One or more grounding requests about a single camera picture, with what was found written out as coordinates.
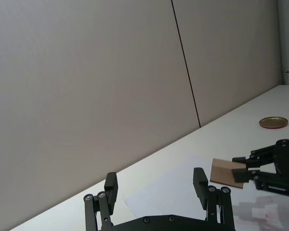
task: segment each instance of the bolt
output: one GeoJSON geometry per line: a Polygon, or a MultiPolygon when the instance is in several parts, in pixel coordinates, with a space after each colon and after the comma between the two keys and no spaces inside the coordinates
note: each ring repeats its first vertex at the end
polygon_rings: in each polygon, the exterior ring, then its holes
{"type": "Polygon", "coordinates": [[[103,198],[106,194],[104,192],[101,192],[100,194],[98,194],[99,197],[103,198]]]}
{"type": "Polygon", "coordinates": [[[209,191],[210,191],[210,192],[214,192],[214,191],[215,191],[215,188],[214,188],[214,187],[209,187],[209,191]]]}
{"type": "Polygon", "coordinates": [[[150,218],[149,217],[144,217],[144,223],[150,223],[150,218]]]}
{"type": "Polygon", "coordinates": [[[169,221],[174,221],[174,216],[169,216],[169,221]]]}
{"type": "Polygon", "coordinates": [[[230,190],[229,190],[228,188],[223,188],[222,191],[223,191],[224,193],[230,192],[230,190]]]}

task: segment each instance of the metal lid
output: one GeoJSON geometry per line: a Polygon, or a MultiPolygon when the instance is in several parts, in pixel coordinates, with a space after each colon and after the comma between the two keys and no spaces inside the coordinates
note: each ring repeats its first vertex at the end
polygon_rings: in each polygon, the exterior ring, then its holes
{"type": "Polygon", "coordinates": [[[278,116],[272,116],[272,117],[266,117],[259,121],[259,124],[263,128],[268,129],[277,129],[277,128],[283,128],[288,125],[288,120],[283,117],[278,116]]]}

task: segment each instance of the white paper sheet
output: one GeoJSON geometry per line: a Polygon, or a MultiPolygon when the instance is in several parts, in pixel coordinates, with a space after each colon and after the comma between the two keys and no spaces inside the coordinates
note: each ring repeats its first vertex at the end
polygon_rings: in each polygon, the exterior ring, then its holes
{"type": "MultiPolygon", "coordinates": [[[[193,169],[202,167],[210,179],[212,160],[193,156],[176,169],[159,177],[125,200],[137,217],[174,214],[204,219],[193,186],[193,169]]],[[[220,188],[221,185],[210,182],[220,188]]],[[[255,189],[250,182],[244,189],[230,187],[237,231],[289,231],[289,198],[255,189]]]]}

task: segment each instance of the white table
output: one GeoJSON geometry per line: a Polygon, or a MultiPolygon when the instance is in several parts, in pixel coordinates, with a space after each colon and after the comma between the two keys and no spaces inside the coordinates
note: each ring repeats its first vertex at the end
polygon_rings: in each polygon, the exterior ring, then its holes
{"type": "MultiPolygon", "coordinates": [[[[264,129],[258,124],[267,116],[289,120],[289,86],[277,86],[258,98],[229,112],[201,129],[118,173],[119,191],[112,222],[116,225],[135,219],[124,199],[152,180],[178,166],[192,155],[231,160],[248,156],[251,150],[266,147],[279,139],[289,139],[289,125],[281,129],[264,129]]],[[[13,231],[84,231],[83,196],[104,190],[104,181],[84,190],[46,212],[32,218],[13,231]]]]}

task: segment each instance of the cardboard piece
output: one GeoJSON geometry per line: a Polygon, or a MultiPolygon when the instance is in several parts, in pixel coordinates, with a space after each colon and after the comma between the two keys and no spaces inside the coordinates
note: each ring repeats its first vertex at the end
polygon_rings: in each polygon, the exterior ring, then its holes
{"type": "Polygon", "coordinates": [[[214,158],[212,161],[210,181],[242,189],[244,183],[236,183],[231,171],[237,168],[246,168],[246,165],[214,158]]]}

